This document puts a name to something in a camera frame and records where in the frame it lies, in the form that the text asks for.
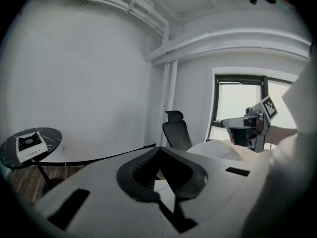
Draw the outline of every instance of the window frame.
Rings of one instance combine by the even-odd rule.
[[[213,97],[213,106],[212,106],[212,114],[211,114],[211,123],[209,126],[209,132],[207,139],[210,138],[212,127],[222,128],[220,122],[216,121],[217,112],[218,112],[218,104],[219,104],[219,87],[221,82],[228,82],[224,84],[244,84],[244,85],[256,85],[261,87],[261,99],[265,98],[268,95],[268,79],[273,80],[272,78],[268,78],[267,76],[256,76],[256,75],[240,75],[240,74],[215,74],[214,75],[214,97]]]

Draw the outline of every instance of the black slot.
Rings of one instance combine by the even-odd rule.
[[[243,170],[243,169],[237,169],[237,168],[227,168],[226,171],[230,173],[234,173],[236,175],[247,177],[250,173],[250,171]]]
[[[90,192],[85,189],[77,189],[65,200],[57,212],[49,216],[48,220],[58,228],[65,230],[89,194]]]

